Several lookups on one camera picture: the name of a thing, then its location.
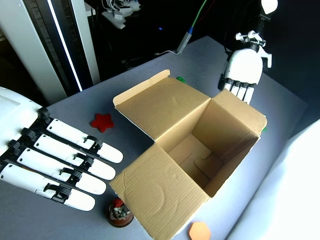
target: brown round object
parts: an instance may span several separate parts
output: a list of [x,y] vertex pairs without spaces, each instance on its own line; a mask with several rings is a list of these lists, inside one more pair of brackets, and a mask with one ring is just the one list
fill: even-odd
[[128,215],[118,218],[114,212],[113,204],[109,205],[107,209],[107,219],[109,223],[116,228],[123,228],[129,225],[134,219],[133,213],[130,211]]

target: red star-shaped object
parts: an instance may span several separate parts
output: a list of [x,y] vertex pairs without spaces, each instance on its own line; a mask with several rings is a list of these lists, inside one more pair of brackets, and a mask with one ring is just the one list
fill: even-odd
[[106,115],[102,115],[97,113],[95,115],[95,120],[91,122],[91,126],[93,128],[99,129],[101,133],[104,133],[105,130],[109,128],[113,128],[115,126],[114,122],[111,120],[111,115],[108,113]]

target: gray table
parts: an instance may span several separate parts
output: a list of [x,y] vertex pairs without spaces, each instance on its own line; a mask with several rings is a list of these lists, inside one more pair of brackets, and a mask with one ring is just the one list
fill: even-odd
[[[154,74],[171,69],[193,88],[213,97],[226,64],[224,48],[210,37],[190,43],[181,55],[171,53],[133,68],[52,106],[52,116],[109,143],[123,152],[113,166],[117,173],[143,153],[153,141],[114,110],[112,99]],[[213,199],[197,213],[211,229],[213,240],[225,239],[279,155],[306,104],[273,79],[263,74],[251,105],[267,116],[267,131],[225,182]],[[110,113],[115,127],[100,133],[89,123],[95,113]],[[83,212],[0,182],[1,240],[148,240],[147,232],[134,220],[125,228],[112,227],[104,208],[115,196],[108,190],[94,196],[96,205]],[[174,239],[188,239],[187,229]]]

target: cardboard flap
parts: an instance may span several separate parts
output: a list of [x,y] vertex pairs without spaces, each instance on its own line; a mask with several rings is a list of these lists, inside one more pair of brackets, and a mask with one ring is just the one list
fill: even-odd
[[148,84],[151,79],[153,78],[144,82],[143,87],[149,87],[143,91],[139,92],[136,89],[139,85],[129,89],[128,95],[135,95],[115,108],[155,141],[194,110],[202,105],[205,107],[211,100],[210,97],[175,78],[166,77],[155,84],[152,80],[152,83]]
[[267,119],[262,113],[241,101],[226,89],[212,98],[212,100],[231,113],[257,136],[260,136],[267,125]]
[[114,106],[122,104],[123,102],[127,101],[128,99],[132,98],[133,96],[137,95],[138,93],[141,93],[142,91],[146,90],[147,88],[151,87],[152,85],[158,83],[162,79],[165,79],[169,75],[170,75],[169,69],[163,70],[163,71],[157,73],[156,75],[150,77],[149,79],[139,83],[138,85],[135,85],[134,87],[128,89],[127,91],[124,91],[123,93],[115,96],[113,98]]
[[156,240],[171,239],[209,198],[156,143],[110,185]]

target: open cardboard box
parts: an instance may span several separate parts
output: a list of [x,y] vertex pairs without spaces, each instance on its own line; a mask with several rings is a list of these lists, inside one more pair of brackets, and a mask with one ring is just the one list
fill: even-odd
[[156,240],[173,238],[190,222],[267,125],[232,93],[210,98],[169,75],[164,70],[113,99],[155,143],[110,185]]

